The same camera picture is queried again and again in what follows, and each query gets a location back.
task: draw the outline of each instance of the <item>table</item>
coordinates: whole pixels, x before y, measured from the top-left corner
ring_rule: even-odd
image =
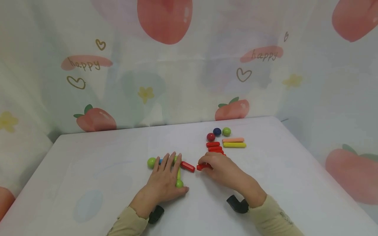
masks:
[[[245,138],[247,148],[225,154],[305,235],[378,235],[375,222],[275,117],[62,135],[0,223],[0,235],[106,235],[146,183],[148,158],[176,151],[196,165],[216,127]],[[247,214],[226,203],[232,190],[200,171],[182,170],[181,179],[189,193],[161,204],[165,213],[144,235],[259,235]]]

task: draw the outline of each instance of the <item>orange magnetic stick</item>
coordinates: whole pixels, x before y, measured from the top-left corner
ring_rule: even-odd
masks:
[[[222,143],[244,142],[244,138],[222,139]]]

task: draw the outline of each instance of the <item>blue ball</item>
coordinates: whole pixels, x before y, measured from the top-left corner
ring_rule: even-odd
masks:
[[[220,130],[220,128],[215,128],[213,130],[213,134],[215,134],[215,136],[220,136],[222,134],[222,130]]]

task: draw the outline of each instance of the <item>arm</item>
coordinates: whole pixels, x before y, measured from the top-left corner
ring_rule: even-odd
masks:
[[[261,188],[259,183],[244,173],[230,158],[220,153],[206,153],[198,164],[209,163],[205,168],[210,178],[239,192],[249,205],[249,215],[264,236],[303,236],[277,202]]]
[[[177,173],[180,168],[181,154],[173,164],[176,153],[163,158],[157,157],[147,184],[135,195],[130,205],[117,218],[107,236],[139,236],[147,226],[150,213],[160,202],[167,202],[185,195],[188,187],[176,188]]]

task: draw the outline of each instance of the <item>sleeve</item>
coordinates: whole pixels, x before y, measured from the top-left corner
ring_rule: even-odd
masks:
[[[140,218],[133,208],[127,207],[119,215],[107,236],[139,236],[146,228],[148,220]]]
[[[263,236],[304,236],[269,195],[262,206],[250,208],[249,214]]]

